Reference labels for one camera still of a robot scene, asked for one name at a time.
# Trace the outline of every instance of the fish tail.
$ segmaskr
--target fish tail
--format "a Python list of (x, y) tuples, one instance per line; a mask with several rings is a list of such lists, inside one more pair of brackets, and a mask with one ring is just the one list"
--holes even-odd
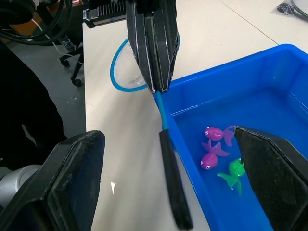
[(224, 173), (218, 173), (217, 176), (223, 178), (227, 184), (229, 185), (230, 188), (233, 189), (233, 186), (237, 183), (237, 190), (239, 191), (239, 194), (242, 193), (242, 186), (241, 186), (241, 182), (237, 177), (234, 176), (230, 176)]
[(228, 130), (228, 129), (224, 130), (224, 131), (223, 131), (223, 137), (224, 137), (224, 139), (225, 139), (226, 144), (227, 144), (229, 147), (232, 147), (232, 138), (234, 137), (233, 131), (230, 131), (230, 130)]
[(211, 146), (211, 139), (208, 140), (208, 143), (203, 143), (203, 142), (201, 142), (201, 144), (202, 144), (202, 146), (203, 146), (208, 152), (211, 151), (211, 148), (212, 148), (212, 146)]
[(232, 125), (232, 126), (227, 127), (226, 130), (229, 130), (229, 129), (231, 129), (231, 128), (234, 129), (234, 128), (235, 128), (235, 125)]
[(213, 152), (218, 155), (218, 156), (228, 156), (230, 155), (230, 153), (225, 152), (224, 150), (222, 150), (221, 148), (221, 143), (218, 142), (213, 148), (212, 148)]

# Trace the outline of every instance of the purple toy fish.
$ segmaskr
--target purple toy fish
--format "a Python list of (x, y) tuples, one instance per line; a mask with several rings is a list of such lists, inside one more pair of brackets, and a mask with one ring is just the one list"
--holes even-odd
[(233, 131), (230, 131), (230, 128), (234, 126), (227, 127), (226, 130), (222, 131), (219, 128), (207, 127), (204, 131), (206, 137), (213, 141), (219, 141), (222, 138), (225, 139), (226, 144), (229, 147), (232, 147), (232, 138), (234, 137)]
[(208, 140), (208, 143), (202, 143), (202, 146), (208, 151), (208, 154), (205, 154), (200, 162), (201, 167), (205, 170), (210, 170), (211, 168), (217, 166), (217, 155), (228, 156), (230, 154), (221, 149), (220, 142), (218, 142), (214, 147), (212, 147), (210, 139)]

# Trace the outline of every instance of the metal cylinder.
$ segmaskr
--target metal cylinder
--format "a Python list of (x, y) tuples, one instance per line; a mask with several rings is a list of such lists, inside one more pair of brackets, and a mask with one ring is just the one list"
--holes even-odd
[(5, 175), (0, 181), (0, 205), (5, 208), (24, 182), (29, 179), (41, 165), (29, 165)]

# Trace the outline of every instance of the blue net rim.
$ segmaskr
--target blue net rim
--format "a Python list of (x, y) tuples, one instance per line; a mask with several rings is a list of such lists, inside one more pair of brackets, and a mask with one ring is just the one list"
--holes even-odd
[[(179, 49), (180, 48), (180, 35), (179, 34), (178, 34), (178, 37), (179, 37), (178, 49)], [(120, 53), (122, 52), (124, 46), (127, 43), (128, 43), (128, 40), (127, 39), (124, 40), (124, 42), (121, 44), (121, 46), (117, 49), (117, 51), (114, 55), (114, 58), (112, 59), (111, 66), (110, 66), (110, 79), (111, 79), (111, 82), (114, 85), (114, 87), (117, 88), (118, 90), (124, 91), (124, 92), (134, 92), (134, 91), (139, 91), (139, 90), (147, 88), (146, 84), (139, 86), (139, 87), (136, 87), (136, 88), (124, 88), (124, 87), (118, 85), (118, 83), (116, 82), (116, 79), (115, 79), (116, 60), (118, 59)]]

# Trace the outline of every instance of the blue plastic tub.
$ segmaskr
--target blue plastic tub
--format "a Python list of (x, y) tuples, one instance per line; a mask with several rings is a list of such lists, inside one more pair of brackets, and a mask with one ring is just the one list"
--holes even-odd
[(272, 230), (246, 174), (241, 196), (217, 176), (240, 157), (235, 138), (232, 148), (222, 141), (231, 154), (208, 171), (200, 166), (201, 142), (208, 141), (208, 126), (238, 125), (284, 137), (308, 158), (308, 55), (280, 45), (175, 80), (163, 100), (171, 138), (211, 230)]

